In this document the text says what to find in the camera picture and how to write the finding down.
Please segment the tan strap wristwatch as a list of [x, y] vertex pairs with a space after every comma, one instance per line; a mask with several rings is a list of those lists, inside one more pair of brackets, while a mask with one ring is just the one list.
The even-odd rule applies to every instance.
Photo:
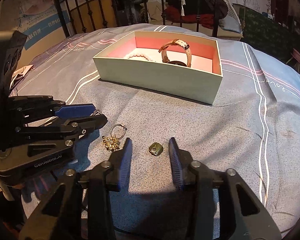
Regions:
[[[179, 47], [179, 51], [173, 49], [168, 51], [170, 47]], [[166, 44], [162, 45], [158, 51], [161, 54], [161, 59], [163, 63], [175, 64], [183, 67], [191, 67], [192, 63], [192, 53], [190, 50], [190, 45], [180, 39], [174, 39]]]

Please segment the open pink-lined gift box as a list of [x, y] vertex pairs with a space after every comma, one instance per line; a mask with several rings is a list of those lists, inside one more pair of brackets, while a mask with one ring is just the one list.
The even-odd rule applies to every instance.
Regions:
[[[174, 39], [190, 45], [190, 68], [162, 62], [159, 49]], [[133, 31], [96, 54], [93, 60], [103, 81], [210, 105], [223, 78], [218, 42], [190, 34]]]

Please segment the white hanging swing chair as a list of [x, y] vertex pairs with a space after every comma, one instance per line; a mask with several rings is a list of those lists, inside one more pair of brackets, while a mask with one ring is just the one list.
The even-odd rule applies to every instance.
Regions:
[[243, 38], [241, 22], [229, 0], [220, 0], [215, 11], [215, 0], [148, 0], [150, 24], [173, 25], [212, 36], [213, 19], [218, 12], [217, 37], [239, 41]]

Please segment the gold chain jewelry cluster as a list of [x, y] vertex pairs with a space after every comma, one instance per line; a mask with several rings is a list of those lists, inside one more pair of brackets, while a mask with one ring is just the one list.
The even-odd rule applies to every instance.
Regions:
[[120, 149], [120, 140], [122, 137], [117, 138], [115, 135], [114, 136], [109, 136], [109, 137], [102, 137], [102, 142], [106, 148], [106, 150], [114, 152], [116, 150]]

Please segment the small gold pendant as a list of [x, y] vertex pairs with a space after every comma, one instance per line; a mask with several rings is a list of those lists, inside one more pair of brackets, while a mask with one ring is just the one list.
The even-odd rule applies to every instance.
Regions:
[[158, 143], [158, 142], [154, 142], [153, 144], [151, 144], [151, 146], [149, 146], [149, 153], [154, 155], [154, 156], [159, 156], [162, 154], [164, 148], [163, 146]]

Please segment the black iron bed frame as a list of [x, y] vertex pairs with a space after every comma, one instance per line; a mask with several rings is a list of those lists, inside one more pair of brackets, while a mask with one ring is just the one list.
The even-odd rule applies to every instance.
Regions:
[[[78, 0], [74, 0], [74, 1], [75, 1], [75, 9], [77, 9], [77, 11], [78, 11], [79, 19], [80, 19], [80, 22], [81, 22], [82, 31], [83, 31], [83, 33], [86, 33], [87, 29], [86, 29], [86, 27], [83, 23], [83, 18], [82, 18], [80, 9], [79, 9]], [[89, 0], [84, 0], [84, 1], [87, 4], [88, 15], [90, 17], [90, 21], [91, 21], [93, 30], [96, 30], [95, 23], [94, 23], [94, 20], [93, 20], [93, 12], [90, 9], [90, 2], [89, 2]], [[141, 0], [141, 1], [143, 2], [143, 5], [145, 6], [145, 10], [147, 11], [147, 4], [146, 4], [147, 0]], [[213, 30], [212, 30], [212, 36], [213, 37], [217, 37], [217, 34], [218, 34], [219, 3], [220, 3], [220, 1], [221, 0], [214, 0], [214, 5], [213, 5], [213, 8], [214, 8], [214, 12], [213, 12]], [[61, 25], [62, 25], [65, 36], [69, 37], [70, 33], [69, 33], [68, 27], [67, 27], [66, 22], [65, 22], [65, 17], [64, 17], [63, 12], [62, 12], [62, 7], [61, 7], [62, 3], [65, 3], [65, 5], [66, 5], [66, 9], [67, 9], [67, 12], [69, 14], [70, 23], [72, 24], [73, 31], [75, 32], [75, 34], [77, 34], [77, 30], [76, 30], [76, 27], [74, 25], [74, 20], [72, 19], [71, 12], [70, 12], [70, 9], [69, 9], [68, 0], [53, 0], [53, 2], [54, 2], [54, 5], [56, 7], [57, 14], [58, 14], [58, 17], [60, 19], [60, 22], [61, 22]], [[105, 17], [105, 14], [104, 14], [104, 9], [103, 9], [101, 0], [98, 0], [98, 3], [99, 3], [100, 12], [101, 12], [102, 20], [103, 20], [103, 26], [105, 28], [107, 28], [108, 27], [108, 25], [107, 25], [108, 22], [106, 21], [106, 17]], [[128, 23], [134, 24], [133, 15], [132, 15], [131, 0], [126, 0], [125, 3], [128, 5], [128, 10], [129, 10], [129, 15], [130, 15]], [[180, 15], [181, 15], [181, 12], [183, 10], [182, 9], [183, 8], [183, 0], [179, 0], [179, 3], [180, 3]], [[197, 23], [196, 23], [197, 24], [197, 27], [196, 27], [197, 32], [199, 32], [199, 17], [200, 17], [200, 15], [199, 15], [199, 5], [200, 5], [200, 0], [197, 0]], [[112, 7], [113, 12], [114, 12], [114, 17], [115, 17], [115, 21], [116, 21], [117, 26], [118, 27], [122, 26], [122, 25], [120, 25], [119, 18], [118, 18], [118, 13], [117, 13], [118, 10], [117, 10], [116, 0], [111, 0], [111, 7]], [[165, 25], [166, 16], [165, 16], [165, 12], [164, 12], [164, 0], [161, 0], [161, 7], [162, 7], [161, 18], [163, 20], [163, 24]], [[149, 23], [148, 12], [146, 12], [145, 21], [146, 21], [146, 23]]]

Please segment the red blanket on chair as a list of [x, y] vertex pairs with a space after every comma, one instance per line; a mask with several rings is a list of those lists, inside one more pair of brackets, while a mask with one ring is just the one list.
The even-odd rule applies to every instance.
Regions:
[[[175, 7], [167, 7], [164, 12], [166, 20], [173, 23], [197, 23], [196, 14], [181, 16], [180, 12]], [[205, 28], [213, 29], [213, 14], [201, 14], [199, 17], [199, 24]]]

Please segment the green patterned counter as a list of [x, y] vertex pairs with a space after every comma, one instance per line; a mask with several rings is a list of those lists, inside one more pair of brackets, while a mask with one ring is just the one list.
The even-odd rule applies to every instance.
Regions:
[[293, 49], [300, 51], [300, 36], [266, 16], [245, 7], [239, 8], [239, 19], [245, 23], [242, 42], [280, 61], [287, 61]]

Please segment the pink stool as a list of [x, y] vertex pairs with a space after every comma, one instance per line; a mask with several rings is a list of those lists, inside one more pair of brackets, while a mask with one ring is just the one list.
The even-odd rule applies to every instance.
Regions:
[[299, 72], [300, 71], [300, 53], [293, 48], [291, 52], [291, 58], [286, 62], [286, 65], [290, 63], [290, 61], [295, 60], [296, 63], [294, 64], [294, 69]]

